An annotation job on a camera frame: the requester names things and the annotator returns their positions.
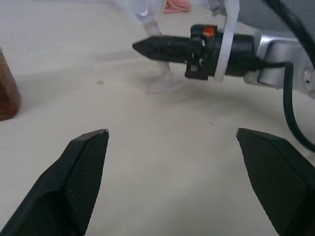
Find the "pink object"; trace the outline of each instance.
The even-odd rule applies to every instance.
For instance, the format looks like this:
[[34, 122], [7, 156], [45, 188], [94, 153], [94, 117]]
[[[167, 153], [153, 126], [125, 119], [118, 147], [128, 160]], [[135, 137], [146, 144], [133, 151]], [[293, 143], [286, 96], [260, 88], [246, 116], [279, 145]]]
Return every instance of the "pink object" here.
[[165, 0], [162, 13], [190, 12], [191, 3], [189, 0]]

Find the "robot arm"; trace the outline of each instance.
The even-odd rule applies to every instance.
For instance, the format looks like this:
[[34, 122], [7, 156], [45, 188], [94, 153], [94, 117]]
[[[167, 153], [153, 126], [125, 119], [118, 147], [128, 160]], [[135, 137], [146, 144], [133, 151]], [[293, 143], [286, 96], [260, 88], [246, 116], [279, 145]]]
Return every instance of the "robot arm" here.
[[[133, 48], [152, 60], [185, 63], [189, 79], [208, 80], [217, 69], [223, 33], [216, 26], [194, 25], [190, 38], [153, 36]], [[252, 59], [294, 64], [293, 89], [315, 99], [315, 72], [298, 39], [289, 32], [254, 29], [253, 35], [235, 34], [226, 75], [243, 77], [246, 84], [282, 89], [284, 68], [255, 68]]]
[[292, 90], [315, 98], [315, 43], [301, 21], [280, 1], [264, 0], [292, 30], [275, 33], [255, 29], [253, 35], [234, 34], [239, 0], [224, 0], [227, 18], [224, 33], [216, 26], [194, 25], [190, 38], [152, 36], [133, 44], [142, 55], [158, 61], [185, 63], [185, 77], [207, 80], [214, 76], [243, 77], [244, 82], [283, 88], [286, 122], [295, 138], [315, 152], [294, 117]]

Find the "red button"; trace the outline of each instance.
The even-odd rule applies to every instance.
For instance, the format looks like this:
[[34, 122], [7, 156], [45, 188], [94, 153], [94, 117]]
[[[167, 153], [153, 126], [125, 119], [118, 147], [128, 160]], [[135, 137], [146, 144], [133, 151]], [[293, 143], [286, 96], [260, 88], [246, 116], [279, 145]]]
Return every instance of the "red button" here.
[[207, 26], [203, 30], [203, 35], [207, 38], [213, 37], [216, 33], [216, 29], [214, 27]]

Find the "gray fabric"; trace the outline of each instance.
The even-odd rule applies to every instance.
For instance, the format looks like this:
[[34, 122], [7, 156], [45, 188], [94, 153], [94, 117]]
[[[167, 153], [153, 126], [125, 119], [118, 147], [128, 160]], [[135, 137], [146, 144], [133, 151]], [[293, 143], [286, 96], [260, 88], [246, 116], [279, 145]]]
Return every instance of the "gray fabric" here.
[[[216, 3], [221, 9], [215, 9]], [[282, 0], [282, 2], [296, 14], [315, 38], [315, 0]], [[210, 9], [219, 14], [224, 0], [209, 0]], [[263, 30], [289, 31], [278, 16], [263, 2], [263, 0], [240, 0], [239, 21]]]

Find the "black cable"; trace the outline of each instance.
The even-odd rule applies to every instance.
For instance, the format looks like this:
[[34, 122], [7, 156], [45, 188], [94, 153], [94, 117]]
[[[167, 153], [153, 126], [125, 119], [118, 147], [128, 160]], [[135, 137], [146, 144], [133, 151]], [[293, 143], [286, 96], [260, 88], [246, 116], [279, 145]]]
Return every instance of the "black cable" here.
[[[315, 43], [299, 18], [295, 16], [280, 0], [264, 0], [265, 3], [287, 24], [299, 39], [315, 68]], [[284, 65], [283, 109], [286, 123], [294, 137], [307, 149], [315, 152], [315, 145], [309, 141], [299, 129], [293, 112], [293, 63]]]
[[285, 120], [287, 125], [289, 126], [292, 134], [296, 137], [296, 139], [308, 150], [315, 152], [315, 145], [312, 144], [301, 132], [296, 123], [294, 112], [293, 112], [293, 99], [292, 99], [292, 91], [293, 91], [293, 72], [294, 67], [293, 63], [288, 62], [285, 64], [284, 70], [284, 83], [283, 83], [283, 109]]
[[246, 68], [247, 71], [263, 70], [264, 68], [285, 67], [285, 62], [269, 63], [265, 62], [260, 57], [253, 55], [241, 55], [238, 59], [238, 66], [241, 68]]

